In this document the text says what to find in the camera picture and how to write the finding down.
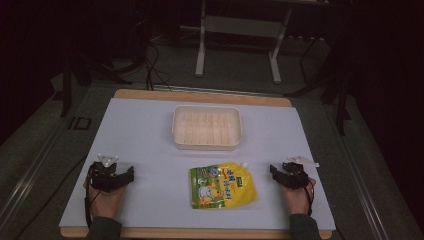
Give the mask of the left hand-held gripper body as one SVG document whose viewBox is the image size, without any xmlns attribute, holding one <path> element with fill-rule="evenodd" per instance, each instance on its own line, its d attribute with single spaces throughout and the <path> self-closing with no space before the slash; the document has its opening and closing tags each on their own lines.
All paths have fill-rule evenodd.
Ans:
<svg viewBox="0 0 424 240">
<path fill-rule="evenodd" d="M 104 192 L 112 192 L 116 190 L 114 187 L 114 178 L 116 175 L 109 174 L 109 167 L 113 163 L 117 163 L 117 156 L 97 155 L 98 160 L 94 161 L 88 170 L 88 182 L 97 190 Z"/>
</svg>

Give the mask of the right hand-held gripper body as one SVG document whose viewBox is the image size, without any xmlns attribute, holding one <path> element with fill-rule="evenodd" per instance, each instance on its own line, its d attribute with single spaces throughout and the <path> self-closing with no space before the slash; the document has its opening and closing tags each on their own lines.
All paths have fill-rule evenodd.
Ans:
<svg viewBox="0 0 424 240">
<path fill-rule="evenodd" d="M 294 165 L 293 172 L 286 172 L 282 167 L 283 169 L 282 185 L 285 187 L 291 188 L 293 190 L 304 188 L 308 185 L 309 176 L 304 170 L 305 166 L 315 167 L 315 168 L 319 167 L 318 163 L 302 155 L 288 157 L 287 161 L 283 163 L 292 163 Z"/>
</svg>

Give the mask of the person's right hand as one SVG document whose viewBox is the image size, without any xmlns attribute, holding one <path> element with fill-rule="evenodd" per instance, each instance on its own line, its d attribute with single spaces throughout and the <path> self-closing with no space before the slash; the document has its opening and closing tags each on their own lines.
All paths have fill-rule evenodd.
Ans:
<svg viewBox="0 0 424 240">
<path fill-rule="evenodd" d="M 311 215 L 312 204 L 314 200 L 314 186 L 316 181 L 313 178 L 309 179 L 308 185 L 303 189 L 293 190 L 280 185 L 280 189 L 285 199 L 288 212 L 292 214 Z"/>
</svg>

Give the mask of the person's left hand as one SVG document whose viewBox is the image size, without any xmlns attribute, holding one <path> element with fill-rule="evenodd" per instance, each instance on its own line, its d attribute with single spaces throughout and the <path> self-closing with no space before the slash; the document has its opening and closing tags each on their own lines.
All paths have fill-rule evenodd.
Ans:
<svg viewBox="0 0 424 240">
<path fill-rule="evenodd" d="M 85 183 L 84 187 L 88 191 L 88 209 L 92 219 L 95 217 L 117 218 L 126 193 L 126 186 L 113 192 L 99 191 L 89 183 Z"/>
</svg>

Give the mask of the white table mat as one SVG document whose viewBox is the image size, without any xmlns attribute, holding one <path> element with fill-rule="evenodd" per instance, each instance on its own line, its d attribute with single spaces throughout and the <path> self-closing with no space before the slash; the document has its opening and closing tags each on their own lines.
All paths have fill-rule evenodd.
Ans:
<svg viewBox="0 0 424 240">
<path fill-rule="evenodd" d="M 117 157 L 117 170 L 135 169 L 119 217 L 127 228 L 283 230 L 289 220 L 270 166 L 310 148 L 296 109 L 242 105 L 242 136 L 232 151 L 191 151 L 176 147 L 172 135 L 176 103 L 117 99 L 110 101 L 87 160 Z M 189 171 L 236 162 L 253 176 L 256 201 L 238 208 L 198 210 L 191 206 Z"/>
</svg>

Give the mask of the yellow spouted pouch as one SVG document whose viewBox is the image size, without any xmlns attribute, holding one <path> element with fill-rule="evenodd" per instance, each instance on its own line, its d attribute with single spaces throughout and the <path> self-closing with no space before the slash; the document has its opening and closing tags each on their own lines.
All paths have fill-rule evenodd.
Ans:
<svg viewBox="0 0 424 240">
<path fill-rule="evenodd" d="M 189 173 L 193 209 L 237 208 L 258 199 L 252 174 L 241 164 L 196 167 Z"/>
</svg>

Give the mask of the black metal stand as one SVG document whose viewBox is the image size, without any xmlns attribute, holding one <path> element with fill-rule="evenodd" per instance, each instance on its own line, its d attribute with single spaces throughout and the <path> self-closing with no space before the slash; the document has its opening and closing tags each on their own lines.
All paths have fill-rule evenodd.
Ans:
<svg viewBox="0 0 424 240">
<path fill-rule="evenodd" d="M 350 75 L 342 70 L 344 60 L 344 57 L 340 57 L 339 43 L 335 43 L 326 54 L 319 70 L 311 76 L 307 85 L 284 94 L 285 97 L 296 98 L 323 87 L 324 91 L 320 95 L 320 101 L 326 105 L 336 103 L 335 125 L 342 136 L 346 134 L 344 121 L 349 118 L 346 102 Z"/>
<path fill-rule="evenodd" d="M 101 75 L 109 78 L 113 82 L 120 84 L 129 84 L 129 81 L 126 81 L 120 78 L 118 75 L 113 73 L 111 70 L 107 70 L 100 63 L 95 62 L 90 59 L 86 54 L 83 54 L 81 51 L 76 50 L 74 53 L 69 52 L 65 55 L 63 60 L 63 90 L 62 90 L 62 112 L 61 117 L 65 117 L 70 111 L 72 106 L 72 71 L 75 69 L 74 65 L 76 64 L 75 58 L 79 58 L 82 63 L 86 63 L 89 66 L 93 67 Z"/>
</svg>

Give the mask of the white metal stand frame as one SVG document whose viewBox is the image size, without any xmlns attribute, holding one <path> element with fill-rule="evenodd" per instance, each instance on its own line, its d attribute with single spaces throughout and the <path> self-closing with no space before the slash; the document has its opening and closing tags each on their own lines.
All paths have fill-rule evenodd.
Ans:
<svg viewBox="0 0 424 240">
<path fill-rule="evenodd" d="M 206 54 L 206 33 L 224 33 L 244 36 L 267 37 L 276 40 L 275 47 L 268 53 L 270 69 L 275 84 L 280 84 L 282 78 L 277 57 L 285 37 L 293 8 L 289 7 L 281 22 L 270 22 L 253 19 L 232 18 L 208 15 L 206 13 L 207 0 L 201 0 L 200 40 L 195 68 L 195 76 L 202 77 L 204 73 Z"/>
</svg>

